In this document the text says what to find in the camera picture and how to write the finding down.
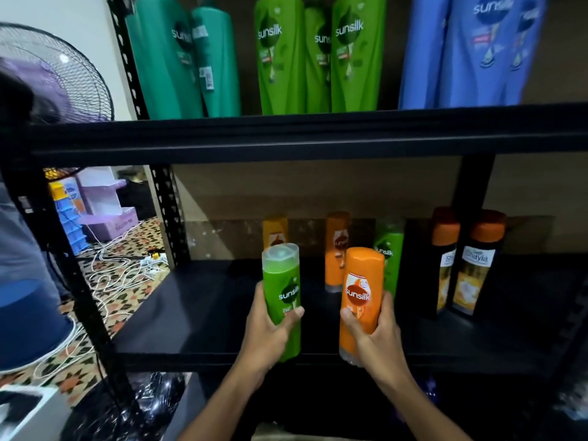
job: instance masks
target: left hand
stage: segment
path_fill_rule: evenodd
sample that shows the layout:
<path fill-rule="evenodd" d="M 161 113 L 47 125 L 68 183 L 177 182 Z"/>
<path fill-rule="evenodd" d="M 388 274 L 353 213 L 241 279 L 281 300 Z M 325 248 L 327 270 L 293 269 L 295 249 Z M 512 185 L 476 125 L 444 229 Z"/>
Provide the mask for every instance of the left hand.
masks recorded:
<path fill-rule="evenodd" d="M 235 366 L 253 376 L 256 388 L 280 359 L 286 349 L 291 329 L 303 315 L 304 308 L 299 306 L 287 312 L 279 325 L 274 325 L 265 303 L 263 282 L 260 281 L 255 286 L 254 303 L 247 316 L 245 337 Z"/>

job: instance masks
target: electric fan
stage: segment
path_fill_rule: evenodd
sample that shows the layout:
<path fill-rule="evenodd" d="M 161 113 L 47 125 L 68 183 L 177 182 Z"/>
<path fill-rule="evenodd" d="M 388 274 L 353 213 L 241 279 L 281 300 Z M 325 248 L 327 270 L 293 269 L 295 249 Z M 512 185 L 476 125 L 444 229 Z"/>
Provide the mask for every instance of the electric fan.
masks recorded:
<path fill-rule="evenodd" d="M 114 108 L 106 83 L 80 51 L 48 32 L 0 23 L 0 72 L 23 82 L 33 93 L 33 124 L 104 122 Z M 46 168 L 57 181 L 80 168 Z"/>

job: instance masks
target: blue shampoo bottle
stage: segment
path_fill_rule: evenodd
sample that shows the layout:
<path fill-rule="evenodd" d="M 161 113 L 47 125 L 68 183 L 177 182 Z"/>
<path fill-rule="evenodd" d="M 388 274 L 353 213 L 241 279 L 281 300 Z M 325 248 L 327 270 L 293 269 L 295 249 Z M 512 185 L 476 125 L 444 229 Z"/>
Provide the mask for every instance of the blue shampoo bottle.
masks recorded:
<path fill-rule="evenodd" d="M 441 69 L 441 108 L 502 103 L 521 2 L 453 0 Z"/>
<path fill-rule="evenodd" d="M 523 0 L 521 4 L 518 28 L 511 52 L 511 66 L 504 90 L 506 105 L 518 105 L 523 96 L 535 49 L 539 43 L 547 0 Z"/>
<path fill-rule="evenodd" d="M 435 108 L 451 0 L 412 0 L 399 110 Z"/>

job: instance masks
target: purple box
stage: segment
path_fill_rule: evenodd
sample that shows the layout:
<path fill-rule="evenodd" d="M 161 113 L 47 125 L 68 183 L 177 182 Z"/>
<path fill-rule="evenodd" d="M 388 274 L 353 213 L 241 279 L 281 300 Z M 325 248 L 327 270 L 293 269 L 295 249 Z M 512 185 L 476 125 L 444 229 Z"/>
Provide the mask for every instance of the purple box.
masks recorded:
<path fill-rule="evenodd" d="M 99 241 L 108 242 L 139 224 L 135 207 L 122 207 L 120 215 L 81 215 L 80 224 L 85 224 Z M 87 229 L 84 232 L 92 236 Z"/>

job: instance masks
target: transparent bottle cap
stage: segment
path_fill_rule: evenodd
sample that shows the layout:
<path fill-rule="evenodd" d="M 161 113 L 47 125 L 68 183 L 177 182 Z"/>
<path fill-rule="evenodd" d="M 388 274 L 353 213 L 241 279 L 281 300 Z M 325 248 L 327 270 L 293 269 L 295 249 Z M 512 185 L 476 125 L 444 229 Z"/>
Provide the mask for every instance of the transparent bottle cap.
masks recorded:
<path fill-rule="evenodd" d="M 294 243 L 270 246 L 261 254 L 261 263 L 266 272 L 287 271 L 300 263 L 300 249 Z"/>

